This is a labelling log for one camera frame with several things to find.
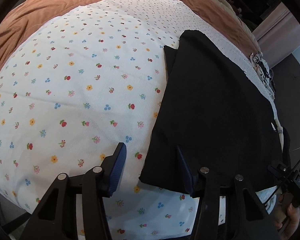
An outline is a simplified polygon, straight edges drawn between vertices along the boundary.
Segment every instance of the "orange-brown bedsheet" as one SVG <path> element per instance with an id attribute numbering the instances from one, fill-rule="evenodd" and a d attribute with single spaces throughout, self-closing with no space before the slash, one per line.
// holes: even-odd
<path id="1" fill-rule="evenodd" d="M 77 6 L 101 0 L 27 0 L 13 9 L 0 24 L 0 70 L 8 57 L 45 22 Z M 195 14 L 237 46 L 245 56 L 258 49 L 242 27 L 212 0 L 181 0 Z"/>

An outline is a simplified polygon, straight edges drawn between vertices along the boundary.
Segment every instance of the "bed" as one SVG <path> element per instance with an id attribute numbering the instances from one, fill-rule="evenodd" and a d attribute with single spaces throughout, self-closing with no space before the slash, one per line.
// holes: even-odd
<path id="1" fill-rule="evenodd" d="M 122 180 L 104 200 L 113 239 L 190 234 L 198 200 L 138 181 L 167 82 L 163 46 L 177 48 L 186 29 L 236 63 L 277 119 L 249 61 L 258 45 L 213 0 L 27 0 L 13 9 L 0 25 L 0 193 L 32 212 L 59 173 L 83 174 L 123 141 Z"/>

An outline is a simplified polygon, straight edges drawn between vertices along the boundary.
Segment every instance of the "silver screw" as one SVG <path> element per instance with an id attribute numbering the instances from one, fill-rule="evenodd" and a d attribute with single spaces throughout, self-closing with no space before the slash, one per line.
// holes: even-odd
<path id="1" fill-rule="evenodd" d="M 94 173 L 99 173 L 102 171 L 102 168 L 100 166 L 95 166 L 92 170 Z"/>
<path id="2" fill-rule="evenodd" d="M 207 168 L 207 167 L 201 167 L 201 168 L 200 168 L 200 171 L 201 171 L 202 173 L 208 173 L 208 172 L 209 172 L 209 168 Z"/>
<path id="3" fill-rule="evenodd" d="M 60 173 L 60 174 L 58 175 L 58 179 L 59 179 L 59 180 L 64 180 L 66 177 L 67 177 L 67 175 L 66 175 L 65 173 Z"/>
<path id="4" fill-rule="evenodd" d="M 237 174 L 237 175 L 235 176 L 235 179 L 238 180 L 238 181 L 243 181 L 243 176 L 240 175 L 240 174 Z"/>

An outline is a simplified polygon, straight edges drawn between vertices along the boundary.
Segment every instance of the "black folded cloth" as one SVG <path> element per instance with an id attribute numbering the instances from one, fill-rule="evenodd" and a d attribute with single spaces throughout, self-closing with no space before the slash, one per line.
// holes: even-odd
<path id="1" fill-rule="evenodd" d="M 242 174 L 255 191 L 274 186 L 267 165 L 282 161 L 282 151 L 270 102 L 200 31 L 185 31 L 177 51 L 164 51 L 169 79 L 141 182 L 186 193 L 180 145 L 195 169 L 208 167 L 220 181 Z"/>

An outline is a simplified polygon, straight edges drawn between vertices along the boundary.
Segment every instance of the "floral fabric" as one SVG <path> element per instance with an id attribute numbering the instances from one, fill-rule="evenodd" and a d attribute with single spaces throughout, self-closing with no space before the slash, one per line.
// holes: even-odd
<path id="1" fill-rule="evenodd" d="M 179 0 L 79 6 L 46 22 L 0 72 L 1 194 L 33 212 L 59 173 L 83 174 L 124 142 L 122 180 L 104 199 L 113 239 L 190 234 L 198 200 L 138 181 L 166 86 L 163 46 L 177 48 L 186 29 L 205 33 L 268 98 L 242 52 Z"/>

